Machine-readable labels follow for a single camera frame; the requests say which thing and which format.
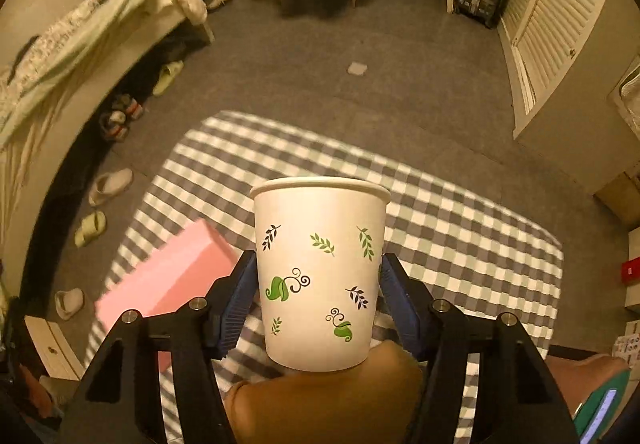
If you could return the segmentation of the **bed with floral bedding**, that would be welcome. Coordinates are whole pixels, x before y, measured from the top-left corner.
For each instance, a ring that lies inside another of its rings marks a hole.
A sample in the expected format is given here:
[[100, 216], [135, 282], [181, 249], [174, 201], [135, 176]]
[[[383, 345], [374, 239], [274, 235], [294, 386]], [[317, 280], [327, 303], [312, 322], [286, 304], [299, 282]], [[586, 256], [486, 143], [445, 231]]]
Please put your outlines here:
[[1, 70], [1, 282], [21, 290], [44, 198], [94, 110], [183, 21], [205, 40], [204, 0], [83, 0]]

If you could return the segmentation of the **white louvered wardrobe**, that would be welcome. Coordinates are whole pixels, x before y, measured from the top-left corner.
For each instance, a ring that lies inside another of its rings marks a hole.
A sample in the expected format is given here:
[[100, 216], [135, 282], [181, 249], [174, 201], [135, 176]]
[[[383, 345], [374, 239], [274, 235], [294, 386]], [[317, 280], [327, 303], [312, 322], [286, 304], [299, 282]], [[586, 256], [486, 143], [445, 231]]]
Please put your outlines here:
[[596, 193], [639, 160], [611, 98], [639, 58], [634, 0], [506, 0], [513, 137]]

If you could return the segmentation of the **pink faceted cup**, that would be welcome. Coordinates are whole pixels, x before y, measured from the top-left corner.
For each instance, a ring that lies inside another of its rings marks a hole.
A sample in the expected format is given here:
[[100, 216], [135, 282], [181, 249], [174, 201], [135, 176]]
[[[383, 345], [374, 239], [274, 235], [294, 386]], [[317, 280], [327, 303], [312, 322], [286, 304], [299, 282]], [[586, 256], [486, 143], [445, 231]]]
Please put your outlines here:
[[103, 294], [96, 302], [96, 317], [110, 330], [128, 309], [144, 317], [175, 312], [194, 297], [204, 297], [216, 279], [228, 276], [239, 255], [209, 222], [198, 219]]

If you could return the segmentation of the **green notebook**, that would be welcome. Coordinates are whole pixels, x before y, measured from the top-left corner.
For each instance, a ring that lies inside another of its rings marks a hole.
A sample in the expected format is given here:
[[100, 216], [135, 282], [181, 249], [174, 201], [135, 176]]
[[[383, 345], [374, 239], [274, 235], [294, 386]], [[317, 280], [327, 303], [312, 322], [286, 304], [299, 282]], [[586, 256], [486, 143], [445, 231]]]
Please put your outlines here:
[[594, 443], [603, 434], [620, 406], [629, 376], [626, 370], [606, 380], [576, 409], [574, 424], [580, 444]]

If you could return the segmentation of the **white leaf-print paper cup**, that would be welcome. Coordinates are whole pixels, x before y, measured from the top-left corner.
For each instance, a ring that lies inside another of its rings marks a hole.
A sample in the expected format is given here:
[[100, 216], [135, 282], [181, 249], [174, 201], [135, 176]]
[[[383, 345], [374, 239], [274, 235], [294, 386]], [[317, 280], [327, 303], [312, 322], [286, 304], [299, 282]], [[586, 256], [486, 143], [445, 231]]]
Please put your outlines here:
[[390, 192], [345, 177], [256, 186], [257, 274], [266, 352], [299, 372], [368, 357]]

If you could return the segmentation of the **white slipper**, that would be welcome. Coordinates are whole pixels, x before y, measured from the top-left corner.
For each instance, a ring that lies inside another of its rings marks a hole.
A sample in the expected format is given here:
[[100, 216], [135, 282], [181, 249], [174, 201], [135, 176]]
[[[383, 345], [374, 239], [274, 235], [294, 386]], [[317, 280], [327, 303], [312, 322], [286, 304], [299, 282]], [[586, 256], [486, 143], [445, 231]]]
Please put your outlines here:
[[88, 196], [89, 204], [96, 208], [107, 203], [127, 190], [133, 181], [134, 172], [129, 167], [101, 174], [91, 186]]
[[62, 320], [69, 320], [81, 311], [85, 294], [80, 288], [61, 290], [54, 295], [55, 312]]

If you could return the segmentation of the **white slipper lower left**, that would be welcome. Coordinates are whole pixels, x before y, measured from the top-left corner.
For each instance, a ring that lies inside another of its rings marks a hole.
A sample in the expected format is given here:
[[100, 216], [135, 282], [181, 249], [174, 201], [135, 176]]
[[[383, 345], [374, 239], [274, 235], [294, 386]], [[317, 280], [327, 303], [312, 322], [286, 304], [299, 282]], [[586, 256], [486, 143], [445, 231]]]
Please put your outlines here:
[[62, 320], [69, 320], [81, 311], [85, 294], [80, 288], [61, 290], [54, 295], [55, 312]]

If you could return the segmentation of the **green slipper under bed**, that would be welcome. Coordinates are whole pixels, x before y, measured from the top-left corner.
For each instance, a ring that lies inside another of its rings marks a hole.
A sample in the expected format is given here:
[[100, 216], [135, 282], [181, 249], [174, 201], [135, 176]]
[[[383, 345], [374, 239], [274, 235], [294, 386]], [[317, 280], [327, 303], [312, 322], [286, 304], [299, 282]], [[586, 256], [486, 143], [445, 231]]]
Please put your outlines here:
[[164, 64], [160, 68], [157, 82], [152, 89], [152, 95], [158, 97], [163, 95], [164, 92], [175, 82], [177, 76], [181, 73], [184, 63], [182, 60], [171, 61]]

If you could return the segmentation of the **sneaker pair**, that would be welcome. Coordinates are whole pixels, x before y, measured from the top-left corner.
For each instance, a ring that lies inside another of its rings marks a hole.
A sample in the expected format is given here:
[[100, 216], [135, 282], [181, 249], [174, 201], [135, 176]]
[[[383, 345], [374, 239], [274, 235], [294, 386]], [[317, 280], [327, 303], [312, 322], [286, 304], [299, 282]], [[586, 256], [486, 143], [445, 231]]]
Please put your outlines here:
[[104, 141], [119, 143], [124, 141], [129, 132], [129, 124], [144, 115], [144, 108], [138, 100], [129, 94], [115, 96], [110, 111], [99, 117], [100, 133]]

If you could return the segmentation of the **brown kraft paper cup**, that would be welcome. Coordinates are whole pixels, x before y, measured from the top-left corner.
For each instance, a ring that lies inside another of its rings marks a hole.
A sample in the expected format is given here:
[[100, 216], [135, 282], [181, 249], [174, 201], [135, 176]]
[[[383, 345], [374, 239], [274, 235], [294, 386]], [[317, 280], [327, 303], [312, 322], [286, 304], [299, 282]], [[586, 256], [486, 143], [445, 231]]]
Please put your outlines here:
[[384, 341], [341, 372], [241, 382], [224, 409], [239, 443], [400, 443], [422, 384], [418, 362]]

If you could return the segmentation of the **smartphone with lit screen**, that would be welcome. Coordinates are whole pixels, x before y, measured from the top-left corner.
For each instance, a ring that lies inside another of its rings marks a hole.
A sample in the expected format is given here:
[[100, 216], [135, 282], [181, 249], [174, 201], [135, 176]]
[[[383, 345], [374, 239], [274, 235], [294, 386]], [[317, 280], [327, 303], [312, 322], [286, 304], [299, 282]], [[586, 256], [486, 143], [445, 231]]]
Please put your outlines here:
[[602, 427], [603, 421], [605, 420], [605, 416], [610, 411], [610, 408], [615, 400], [616, 391], [614, 389], [607, 390], [604, 394], [602, 400], [598, 405], [598, 409], [596, 413], [590, 420], [588, 427], [580, 437], [580, 444], [588, 444], [592, 443], [594, 439], [598, 436], [598, 433]]

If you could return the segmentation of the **grey checkered tablecloth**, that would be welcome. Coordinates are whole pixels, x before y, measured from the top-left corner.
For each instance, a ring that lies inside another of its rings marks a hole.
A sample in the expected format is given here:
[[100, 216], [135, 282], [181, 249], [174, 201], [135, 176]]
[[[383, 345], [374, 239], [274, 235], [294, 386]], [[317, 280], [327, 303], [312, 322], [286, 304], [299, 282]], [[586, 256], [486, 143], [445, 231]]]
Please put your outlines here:
[[563, 274], [561, 244], [548, 230], [472, 191], [376, 153], [257, 115], [221, 111], [175, 145], [142, 198], [108, 272], [113, 288], [198, 219], [235, 251], [271, 250], [283, 219], [254, 222], [250, 191], [270, 179], [357, 178], [390, 194], [382, 227], [369, 213], [342, 213], [302, 230], [306, 259], [332, 268], [398, 257], [406, 273], [466, 314], [518, 316], [539, 352], [549, 349]]

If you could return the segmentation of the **brown plastic stool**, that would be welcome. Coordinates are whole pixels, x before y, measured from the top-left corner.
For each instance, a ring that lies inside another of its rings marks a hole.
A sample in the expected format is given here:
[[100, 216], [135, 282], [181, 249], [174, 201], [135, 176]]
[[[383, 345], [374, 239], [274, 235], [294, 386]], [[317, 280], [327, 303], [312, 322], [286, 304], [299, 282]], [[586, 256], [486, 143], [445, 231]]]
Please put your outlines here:
[[573, 417], [595, 390], [629, 372], [623, 358], [555, 344], [549, 348], [546, 364]]

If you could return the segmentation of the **green slipper near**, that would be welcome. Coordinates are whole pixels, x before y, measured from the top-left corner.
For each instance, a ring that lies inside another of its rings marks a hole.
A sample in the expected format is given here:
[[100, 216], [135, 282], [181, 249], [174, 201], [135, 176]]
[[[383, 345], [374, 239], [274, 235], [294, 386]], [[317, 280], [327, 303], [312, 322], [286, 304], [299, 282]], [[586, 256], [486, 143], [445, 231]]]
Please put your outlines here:
[[100, 210], [94, 210], [84, 217], [74, 234], [76, 247], [82, 248], [100, 237], [106, 230], [106, 224], [106, 215]]

